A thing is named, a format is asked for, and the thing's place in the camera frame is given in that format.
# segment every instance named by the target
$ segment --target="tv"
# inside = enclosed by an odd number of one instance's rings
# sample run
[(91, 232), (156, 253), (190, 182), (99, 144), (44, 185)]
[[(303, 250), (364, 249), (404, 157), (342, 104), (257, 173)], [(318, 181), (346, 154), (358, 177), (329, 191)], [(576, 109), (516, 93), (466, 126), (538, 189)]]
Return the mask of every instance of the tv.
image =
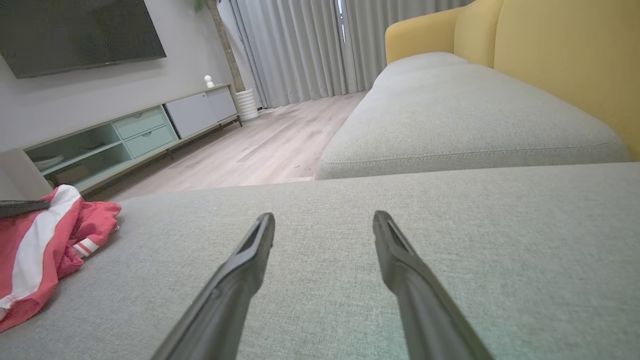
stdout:
[(0, 0), (16, 78), (166, 57), (144, 0)]

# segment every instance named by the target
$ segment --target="sofa seat cushion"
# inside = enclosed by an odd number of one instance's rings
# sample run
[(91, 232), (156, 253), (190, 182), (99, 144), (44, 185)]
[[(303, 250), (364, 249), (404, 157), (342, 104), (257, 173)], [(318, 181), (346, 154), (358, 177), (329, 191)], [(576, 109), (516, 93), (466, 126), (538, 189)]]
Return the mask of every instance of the sofa seat cushion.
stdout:
[(451, 53), (426, 53), (396, 60), (378, 75), (374, 84), (393, 81), (398, 76), (420, 73), (425, 69), (434, 69), (452, 65), (469, 64), (469, 61)]
[(543, 90), (466, 61), (395, 61), (328, 144), (316, 179), (627, 160), (609, 127)]
[(640, 354), (640, 163), (149, 195), (0, 336), (0, 359), (148, 360), (259, 214), (276, 232), (242, 359), (407, 359), (371, 227), (388, 211), (496, 360)]

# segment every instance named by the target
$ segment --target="sofa armrest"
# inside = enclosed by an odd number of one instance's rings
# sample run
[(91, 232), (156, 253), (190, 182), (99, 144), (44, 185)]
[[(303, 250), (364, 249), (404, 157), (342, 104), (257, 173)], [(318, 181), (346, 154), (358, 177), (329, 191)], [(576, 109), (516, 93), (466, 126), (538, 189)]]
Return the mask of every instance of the sofa armrest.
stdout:
[(385, 33), (387, 63), (435, 51), (453, 53), (456, 19), (464, 8), (432, 13), (389, 26)]

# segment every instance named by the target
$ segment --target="cabinet drawer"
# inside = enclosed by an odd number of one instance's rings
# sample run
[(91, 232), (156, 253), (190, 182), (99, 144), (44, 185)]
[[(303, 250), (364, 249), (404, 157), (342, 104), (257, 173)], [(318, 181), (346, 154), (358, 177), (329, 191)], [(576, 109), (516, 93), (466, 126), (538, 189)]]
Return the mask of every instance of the cabinet drawer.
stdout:
[(118, 129), (120, 136), (126, 139), (164, 125), (164, 117), (160, 108), (155, 108), (118, 120), (113, 125)]
[(139, 158), (151, 150), (170, 143), (172, 140), (173, 138), (171, 137), (169, 129), (163, 126), (131, 140), (127, 140), (124, 144), (127, 146), (127, 149), (129, 149), (129, 152), (131, 152), (133, 158)]

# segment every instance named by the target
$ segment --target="white stripe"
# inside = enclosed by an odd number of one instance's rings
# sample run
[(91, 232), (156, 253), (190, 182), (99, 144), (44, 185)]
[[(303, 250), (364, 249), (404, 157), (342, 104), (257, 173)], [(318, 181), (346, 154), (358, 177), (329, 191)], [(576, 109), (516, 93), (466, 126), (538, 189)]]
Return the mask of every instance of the white stripe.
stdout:
[(41, 212), (24, 235), (15, 255), (12, 273), (12, 293), (0, 299), (0, 307), (10, 309), (13, 301), (34, 293), (42, 282), (44, 250), (54, 235), (56, 226), (80, 199), (80, 193), (70, 185), (61, 185), (49, 209)]
[(78, 245), (78, 244), (74, 245), (74, 250), (76, 251), (76, 253), (78, 254), (78, 256), (80, 258), (86, 258), (87, 256), (89, 256), (89, 253), (84, 251), (84, 249), (81, 248), (80, 245)]
[(99, 246), (96, 245), (93, 241), (91, 241), (91, 239), (86, 238), (82, 241), (80, 241), (80, 243), (82, 245), (84, 245), (84, 247), (86, 247), (92, 254), (94, 251), (98, 250)]

